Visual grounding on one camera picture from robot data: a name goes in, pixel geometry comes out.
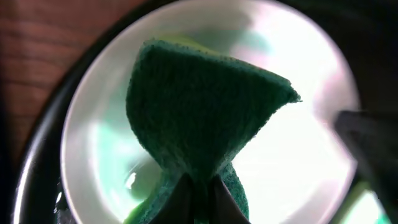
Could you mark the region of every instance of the bowl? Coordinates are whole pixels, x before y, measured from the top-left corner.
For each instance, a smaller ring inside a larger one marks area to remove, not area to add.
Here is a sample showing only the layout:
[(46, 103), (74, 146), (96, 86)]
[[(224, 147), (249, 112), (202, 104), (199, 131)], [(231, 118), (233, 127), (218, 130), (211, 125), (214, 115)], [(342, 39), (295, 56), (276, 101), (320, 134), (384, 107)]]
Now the bowl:
[(314, 22), (275, 1), (188, 0), (131, 24), (97, 56), (72, 99), (62, 136), (62, 182), (78, 223), (122, 223), (150, 194), (160, 167), (140, 146), (125, 112), (139, 47), (184, 35), (292, 82), (303, 102), (276, 112), (233, 160), (256, 223), (328, 223), (356, 162), (333, 130), (356, 110), (349, 66)]

